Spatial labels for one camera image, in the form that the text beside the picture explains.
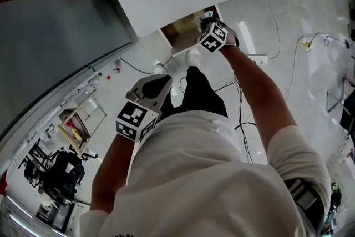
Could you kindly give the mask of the grey refrigerator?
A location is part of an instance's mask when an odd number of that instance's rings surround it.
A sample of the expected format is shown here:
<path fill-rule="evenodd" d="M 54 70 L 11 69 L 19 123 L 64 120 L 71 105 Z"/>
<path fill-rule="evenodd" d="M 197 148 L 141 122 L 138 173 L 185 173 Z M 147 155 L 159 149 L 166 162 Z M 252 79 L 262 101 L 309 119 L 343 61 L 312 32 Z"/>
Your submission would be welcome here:
<path fill-rule="evenodd" d="M 0 3 L 0 140 L 65 80 L 130 44 L 106 0 Z"/>

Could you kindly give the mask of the person's white shirt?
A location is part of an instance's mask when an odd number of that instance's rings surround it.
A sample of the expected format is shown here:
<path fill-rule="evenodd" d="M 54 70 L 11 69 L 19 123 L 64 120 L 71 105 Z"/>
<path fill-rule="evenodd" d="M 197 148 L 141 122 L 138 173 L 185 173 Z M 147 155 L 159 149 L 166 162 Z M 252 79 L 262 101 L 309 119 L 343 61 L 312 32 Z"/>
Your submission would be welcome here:
<path fill-rule="evenodd" d="M 226 117 L 174 114 L 146 137 L 113 211 L 80 217 L 80 237 L 316 237 L 331 182 L 299 127 L 271 139 L 266 165 L 243 160 Z"/>

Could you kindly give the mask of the white wooden drawer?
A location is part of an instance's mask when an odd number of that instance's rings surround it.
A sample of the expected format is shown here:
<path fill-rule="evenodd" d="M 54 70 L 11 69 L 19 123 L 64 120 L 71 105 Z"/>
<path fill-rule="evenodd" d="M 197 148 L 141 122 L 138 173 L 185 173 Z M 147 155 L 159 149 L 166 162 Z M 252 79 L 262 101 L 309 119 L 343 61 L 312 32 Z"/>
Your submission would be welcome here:
<path fill-rule="evenodd" d="M 221 12 L 217 4 L 204 8 L 193 14 L 182 17 L 159 29 L 161 36 L 171 48 L 171 55 L 178 55 L 198 46 L 197 38 L 200 35 L 198 19 L 212 12 L 212 15 L 221 19 Z"/>

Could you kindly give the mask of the black office chair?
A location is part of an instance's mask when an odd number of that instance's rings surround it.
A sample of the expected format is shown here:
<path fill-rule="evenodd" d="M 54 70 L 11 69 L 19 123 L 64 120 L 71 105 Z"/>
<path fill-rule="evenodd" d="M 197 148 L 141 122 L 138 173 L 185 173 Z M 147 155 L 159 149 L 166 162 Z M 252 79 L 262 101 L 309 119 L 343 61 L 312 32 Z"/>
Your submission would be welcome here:
<path fill-rule="evenodd" d="M 24 177 L 32 187 L 43 190 L 61 204 L 74 201 L 85 174 L 82 160 L 76 154 L 63 149 L 46 154 L 39 143 L 35 143 L 20 165 L 24 166 Z"/>

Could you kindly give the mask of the white perforated shelf rack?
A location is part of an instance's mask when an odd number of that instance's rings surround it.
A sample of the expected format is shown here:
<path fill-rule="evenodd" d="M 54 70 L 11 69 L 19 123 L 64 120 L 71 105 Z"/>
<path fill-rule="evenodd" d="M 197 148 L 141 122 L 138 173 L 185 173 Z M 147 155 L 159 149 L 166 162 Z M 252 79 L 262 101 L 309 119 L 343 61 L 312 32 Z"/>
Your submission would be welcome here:
<path fill-rule="evenodd" d="M 55 87 L 31 107 L 0 140 L 0 177 L 10 166 L 18 149 L 42 135 L 59 113 L 101 77 L 102 72 L 83 70 Z"/>

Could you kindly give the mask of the person's right white shoe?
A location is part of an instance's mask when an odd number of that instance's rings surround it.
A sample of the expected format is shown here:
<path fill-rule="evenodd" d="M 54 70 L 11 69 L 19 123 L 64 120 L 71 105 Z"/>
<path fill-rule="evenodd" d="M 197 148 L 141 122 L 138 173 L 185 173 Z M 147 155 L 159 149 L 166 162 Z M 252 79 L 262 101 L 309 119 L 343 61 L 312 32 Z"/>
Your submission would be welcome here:
<path fill-rule="evenodd" d="M 192 48 L 186 53 L 186 64 L 188 67 L 200 67 L 201 55 L 197 48 Z"/>

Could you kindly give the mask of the brown wooden crate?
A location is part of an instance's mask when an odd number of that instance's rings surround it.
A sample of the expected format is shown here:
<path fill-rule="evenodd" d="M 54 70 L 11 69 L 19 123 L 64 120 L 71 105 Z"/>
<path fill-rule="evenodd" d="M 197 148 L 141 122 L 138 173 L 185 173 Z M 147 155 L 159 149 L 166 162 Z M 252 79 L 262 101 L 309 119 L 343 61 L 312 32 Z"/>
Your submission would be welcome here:
<path fill-rule="evenodd" d="M 74 140 L 80 150 L 83 149 L 86 142 L 91 137 L 78 113 L 74 113 L 63 125 L 63 128 L 68 132 L 69 136 Z"/>

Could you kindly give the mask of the person's right forearm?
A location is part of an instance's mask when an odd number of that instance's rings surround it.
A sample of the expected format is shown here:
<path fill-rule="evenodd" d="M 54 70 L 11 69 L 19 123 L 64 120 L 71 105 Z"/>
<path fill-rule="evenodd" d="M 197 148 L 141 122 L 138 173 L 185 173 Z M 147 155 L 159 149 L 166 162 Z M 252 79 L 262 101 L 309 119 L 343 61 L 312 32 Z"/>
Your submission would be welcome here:
<path fill-rule="evenodd" d="M 237 47 L 220 49 L 227 59 L 251 108 L 262 139 L 296 122 L 275 82 Z"/>

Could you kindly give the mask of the light wooden stick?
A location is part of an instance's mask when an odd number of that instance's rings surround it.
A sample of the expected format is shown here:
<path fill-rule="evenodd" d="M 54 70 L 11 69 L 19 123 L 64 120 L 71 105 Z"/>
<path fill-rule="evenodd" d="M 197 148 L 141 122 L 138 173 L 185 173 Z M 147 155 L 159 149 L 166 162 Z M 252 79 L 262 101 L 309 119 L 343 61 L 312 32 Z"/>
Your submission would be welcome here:
<path fill-rule="evenodd" d="M 78 145 L 76 144 L 76 142 L 74 141 L 74 139 L 70 136 L 70 134 L 61 125 L 58 125 L 58 130 L 64 135 L 66 140 L 73 147 L 73 149 L 76 152 L 76 154 L 78 155 L 79 159 L 82 159 L 83 158 L 83 156 L 82 156 L 83 153 L 80 150 L 80 148 L 78 147 Z"/>

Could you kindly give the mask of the person's left forearm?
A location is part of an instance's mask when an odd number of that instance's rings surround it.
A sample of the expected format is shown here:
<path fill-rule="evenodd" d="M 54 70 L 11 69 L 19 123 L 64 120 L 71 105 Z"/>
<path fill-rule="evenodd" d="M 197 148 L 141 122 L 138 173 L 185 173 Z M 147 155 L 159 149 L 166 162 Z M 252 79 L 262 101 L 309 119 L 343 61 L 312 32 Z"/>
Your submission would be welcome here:
<path fill-rule="evenodd" d="M 92 184 L 90 210 L 111 213 L 118 190 L 126 185 L 135 143 L 117 134 Z"/>

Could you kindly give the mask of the person's black trousers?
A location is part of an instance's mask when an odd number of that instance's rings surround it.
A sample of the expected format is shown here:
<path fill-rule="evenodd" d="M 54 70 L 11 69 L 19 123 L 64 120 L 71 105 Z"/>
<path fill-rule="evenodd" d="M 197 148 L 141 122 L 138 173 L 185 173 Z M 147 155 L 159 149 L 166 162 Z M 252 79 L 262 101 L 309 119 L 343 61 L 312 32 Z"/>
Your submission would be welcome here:
<path fill-rule="evenodd" d="M 171 102 L 171 95 L 168 93 L 160 109 L 160 120 L 174 114 L 193 110 L 201 110 L 228 117 L 224 101 L 214 92 L 206 76 L 198 67 L 192 66 L 187 69 L 186 81 L 187 86 L 182 104 L 174 107 Z"/>

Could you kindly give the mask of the yellow white power strip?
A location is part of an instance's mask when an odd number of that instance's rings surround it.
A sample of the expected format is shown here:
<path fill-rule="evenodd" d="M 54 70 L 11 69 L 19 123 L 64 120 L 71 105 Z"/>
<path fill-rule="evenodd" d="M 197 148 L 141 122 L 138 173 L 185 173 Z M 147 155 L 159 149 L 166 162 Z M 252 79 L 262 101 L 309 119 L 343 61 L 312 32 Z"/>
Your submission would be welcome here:
<path fill-rule="evenodd" d="M 308 53 L 311 50 L 311 38 L 306 37 L 306 36 L 301 36 L 298 45 L 301 46 L 306 53 Z"/>

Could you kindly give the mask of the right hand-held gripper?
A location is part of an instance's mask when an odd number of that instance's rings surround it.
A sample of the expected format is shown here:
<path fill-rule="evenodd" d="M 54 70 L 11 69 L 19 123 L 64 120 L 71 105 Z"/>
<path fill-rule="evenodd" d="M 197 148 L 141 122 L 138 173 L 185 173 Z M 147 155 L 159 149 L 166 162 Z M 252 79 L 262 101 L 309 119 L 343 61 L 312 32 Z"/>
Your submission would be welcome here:
<path fill-rule="evenodd" d="M 207 51 L 213 53 L 224 46 L 239 47 L 237 33 L 220 19 L 211 16 L 200 21 L 201 34 L 197 43 Z"/>

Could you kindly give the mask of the black metal chair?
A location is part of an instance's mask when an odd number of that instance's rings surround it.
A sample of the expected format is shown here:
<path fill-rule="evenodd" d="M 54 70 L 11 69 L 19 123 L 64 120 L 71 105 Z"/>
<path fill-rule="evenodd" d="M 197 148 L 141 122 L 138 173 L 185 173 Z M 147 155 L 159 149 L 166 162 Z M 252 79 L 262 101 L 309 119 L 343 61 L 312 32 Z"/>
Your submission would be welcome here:
<path fill-rule="evenodd" d="M 342 78 L 340 95 L 332 90 L 327 91 L 326 112 L 330 113 L 337 107 L 342 109 L 339 124 L 346 131 L 348 139 L 355 133 L 355 81 L 348 74 Z"/>

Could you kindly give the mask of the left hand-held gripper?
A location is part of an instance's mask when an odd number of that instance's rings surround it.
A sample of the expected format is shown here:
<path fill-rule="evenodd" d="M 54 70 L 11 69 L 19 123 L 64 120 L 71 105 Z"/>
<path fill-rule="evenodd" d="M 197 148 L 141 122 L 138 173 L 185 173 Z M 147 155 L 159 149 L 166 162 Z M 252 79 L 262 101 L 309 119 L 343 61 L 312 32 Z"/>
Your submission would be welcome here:
<path fill-rule="evenodd" d="M 154 74 L 141 78 L 128 91 L 125 104 L 116 116 L 116 132 L 140 142 L 158 122 L 160 107 L 172 85 L 171 76 Z"/>

